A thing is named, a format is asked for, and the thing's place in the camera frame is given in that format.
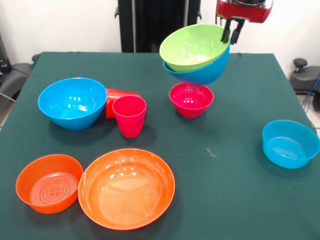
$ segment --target bowl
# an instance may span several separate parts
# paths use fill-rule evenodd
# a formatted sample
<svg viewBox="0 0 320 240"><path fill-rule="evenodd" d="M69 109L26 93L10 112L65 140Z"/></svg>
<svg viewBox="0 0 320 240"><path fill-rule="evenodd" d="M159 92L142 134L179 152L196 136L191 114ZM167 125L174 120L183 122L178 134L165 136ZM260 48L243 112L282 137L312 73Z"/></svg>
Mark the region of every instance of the bowl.
<svg viewBox="0 0 320 240"><path fill-rule="evenodd" d="M84 213L113 230L148 225L169 207L175 178L159 156L141 149L109 152L89 165L78 188Z"/></svg>
<svg viewBox="0 0 320 240"><path fill-rule="evenodd" d="M81 164L71 156L43 156L21 171L16 180L16 194L39 213L58 213L76 201L82 173Z"/></svg>
<svg viewBox="0 0 320 240"><path fill-rule="evenodd" d="M175 72L200 69L221 56L230 42L223 43L224 28L215 24L195 24L171 33L160 45L161 58Z"/></svg>
<svg viewBox="0 0 320 240"><path fill-rule="evenodd" d="M176 72L173 71L165 61L163 61L163 67L175 78L182 82L187 82L194 85L208 85L217 80L223 73L229 59L230 47L226 51L214 60L209 65L201 67L194 71Z"/></svg>
<svg viewBox="0 0 320 240"><path fill-rule="evenodd" d="M262 131L263 151L274 164L298 169L310 162L320 151L316 133L291 120L275 120Z"/></svg>
<svg viewBox="0 0 320 240"><path fill-rule="evenodd" d="M90 127L107 100L106 88L98 81L75 77L48 86L38 98L38 107L62 128L79 131Z"/></svg>
<svg viewBox="0 0 320 240"><path fill-rule="evenodd" d="M175 109L185 118L196 118L213 103L214 94L207 86L179 83L171 88L169 97Z"/></svg>

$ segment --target green tablecloth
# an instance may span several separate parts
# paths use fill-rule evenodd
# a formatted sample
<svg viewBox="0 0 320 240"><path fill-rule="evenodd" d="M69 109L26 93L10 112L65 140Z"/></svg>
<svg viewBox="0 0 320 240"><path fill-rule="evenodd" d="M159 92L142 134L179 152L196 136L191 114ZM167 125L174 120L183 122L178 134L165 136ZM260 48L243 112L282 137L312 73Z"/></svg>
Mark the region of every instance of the green tablecloth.
<svg viewBox="0 0 320 240"><path fill-rule="evenodd" d="M108 88L139 92L147 101L142 134L122 137L115 120L101 118L70 132L38 109L41 91L58 80L87 77ZM196 119L169 100L178 80L158 54L43 53L0 132L0 235L3 240L311 240L320 238L320 161L288 170L267 160L262 129L276 119L311 126L272 54L231 54L209 87L212 106ZM67 154L85 169L120 148L163 158L176 181L173 202L154 223L134 231L92 222L78 202L45 215L16 195L19 172L36 158Z"/></svg>

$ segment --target pink bowl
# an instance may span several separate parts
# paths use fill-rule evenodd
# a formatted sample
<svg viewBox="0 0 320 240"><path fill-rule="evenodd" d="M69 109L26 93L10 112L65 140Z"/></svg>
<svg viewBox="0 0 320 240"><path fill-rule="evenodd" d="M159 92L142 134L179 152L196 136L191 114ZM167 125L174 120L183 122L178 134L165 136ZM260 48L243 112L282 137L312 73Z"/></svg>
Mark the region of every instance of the pink bowl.
<svg viewBox="0 0 320 240"><path fill-rule="evenodd" d="M179 83L171 88L170 100L185 118L196 118L214 101L214 94L207 86Z"/></svg>

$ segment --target stacked bowls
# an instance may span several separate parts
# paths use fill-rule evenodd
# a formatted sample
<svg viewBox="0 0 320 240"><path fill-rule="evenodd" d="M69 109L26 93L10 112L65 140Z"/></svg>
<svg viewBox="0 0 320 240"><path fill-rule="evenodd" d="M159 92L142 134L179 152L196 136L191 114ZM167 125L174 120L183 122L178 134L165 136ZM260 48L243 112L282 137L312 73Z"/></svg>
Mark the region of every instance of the stacked bowls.
<svg viewBox="0 0 320 240"><path fill-rule="evenodd" d="M223 73L230 54L230 41L221 41L224 29L215 24L195 24L170 34L159 53L163 67L183 83L169 94L176 110L185 118L196 118L213 102L214 94L204 86Z"/></svg>
<svg viewBox="0 0 320 240"><path fill-rule="evenodd" d="M164 69L182 82L214 82L229 59L230 42L221 42L223 31L219 25L195 24L173 32L159 49Z"/></svg>

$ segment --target large orange bowl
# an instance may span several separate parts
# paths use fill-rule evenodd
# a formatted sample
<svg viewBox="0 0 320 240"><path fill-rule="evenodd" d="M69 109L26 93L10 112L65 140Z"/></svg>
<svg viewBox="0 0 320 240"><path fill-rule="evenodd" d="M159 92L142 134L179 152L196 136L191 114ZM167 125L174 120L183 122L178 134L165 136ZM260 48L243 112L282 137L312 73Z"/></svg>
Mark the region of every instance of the large orange bowl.
<svg viewBox="0 0 320 240"><path fill-rule="evenodd" d="M19 174L15 190L18 197L35 211L54 214L77 200L83 170L71 156L53 154L40 157Z"/></svg>
<svg viewBox="0 0 320 240"><path fill-rule="evenodd" d="M119 149L96 159L84 171L78 200L95 223L114 230L148 225L169 207L175 178L159 156L141 149Z"/></svg>

